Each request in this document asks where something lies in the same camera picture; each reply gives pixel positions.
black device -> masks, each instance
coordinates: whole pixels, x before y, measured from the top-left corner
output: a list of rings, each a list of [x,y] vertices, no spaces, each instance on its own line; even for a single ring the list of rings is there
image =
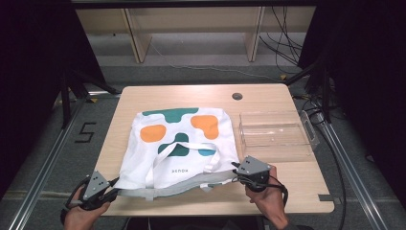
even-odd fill
[[[108,188],[113,187],[118,180],[119,177],[107,181],[98,171],[94,171],[91,176],[87,175],[71,193],[65,203],[64,209],[61,210],[60,221],[62,224],[65,222],[66,214],[73,207],[79,206],[83,210],[90,211],[102,207],[105,202],[116,200],[120,189],[111,189],[106,194],[105,192]],[[73,200],[75,193],[82,186],[84,187],[80,191],[78,200]]]
[[[288,191],[277,178],[272,177],[272,175],[269,174],[272,166],[259,161],[252,156],[245,157],[241,163],[233,162],[232,164],[236,166],[236,169],[233,170],[233,173],[237,175],[235,181],[239,181],[248,189],[256,193],[263,192],[267,187],[278,188],[283,193],[283,204],[286,205]],[[269,184],[269,177],[275,179],[279,184]]]

aluminum rail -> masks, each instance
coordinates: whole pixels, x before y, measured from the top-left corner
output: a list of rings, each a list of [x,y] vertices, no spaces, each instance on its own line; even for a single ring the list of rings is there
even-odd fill
[[[50,153],[48,154],[47,159],[45,160],[41,170],[36,177],[34,184],[32,185],[31,189],[27,192],[20,208],[18,209],[12,223],[10,226],[10,230],[19,230],[24,229],[31,213],[33,212],[34,206],[41,195],[41,191],[45,186],[45,183],[48,180],[49,175],[51,174],[52,169],[64,147],[66,142],[66,137],[71,132],[73,123],[75,119],[78,117],[79,111],[83,107],[85,103],[85,99],[77,100],[77,106],[73,111],[73,116],[67,126],[59,133],[56,142],[54,143]]]
[[[318,114],[320,121],[324,120],[322,114]],[[330,123],[321,123],[323,131],[326,133],[328,141],[331,143],[333,150],[337,156],[337,159],[346,173],[346,176],[353,188],[355,195],[357,196],[368,220],[374,230],[388,229],[384,219],[382,218],[378,207],[376,206],[370,192],[362,182],[358,172],[352,165],[346,150],[338,139],[332,125]]]

person's hand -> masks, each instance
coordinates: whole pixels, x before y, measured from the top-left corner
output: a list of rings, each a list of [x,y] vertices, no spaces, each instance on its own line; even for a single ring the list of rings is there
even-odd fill
[[[78,199],[81,189],[75,193],[73,199]],[[65,218],[64,229],[65,230],[90,230],[94,229],[93,224],[96,222],[99,216],[107,211],[110,206],[110,202],[106,202],[102,207],[86,211],[80,207],[72,208]]]
[[[278,185],[278,181],[273,177],[277,178],[277,168],[272,166],[269,171],[269,184]],[[250,202],[255,203],[258,209],[275,225],[278,229],[283,229],[288,224],[288,218],[284,212],[282,192],[278,188],[268,187],[261,193],[252,192],[250,189],[245,187],[245,194],[250,197]]]

clear plastic container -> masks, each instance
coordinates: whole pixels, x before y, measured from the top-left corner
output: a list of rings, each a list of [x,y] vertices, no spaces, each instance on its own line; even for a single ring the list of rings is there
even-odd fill
[[[300,119],[296,111],[269,111],[244,112],[239,115],[239,120],[244,156],[259,156],[272,152],[294,155],[299,154],[296,152],[302,147],[309,147],[309,153],[319,144],[304,111]]]

orange patch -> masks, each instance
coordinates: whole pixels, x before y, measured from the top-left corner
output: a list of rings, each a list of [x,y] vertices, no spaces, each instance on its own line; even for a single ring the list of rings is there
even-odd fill
[[[164,138],[165,133],[167,133],[165,126],[145,126],[141,129],[140,136],[145,142],[157,142]]]
[[[192,126],[200,128],[207,139],[215,139],[218,136],[218,119],[213,115],[193,116],[191,118]]]

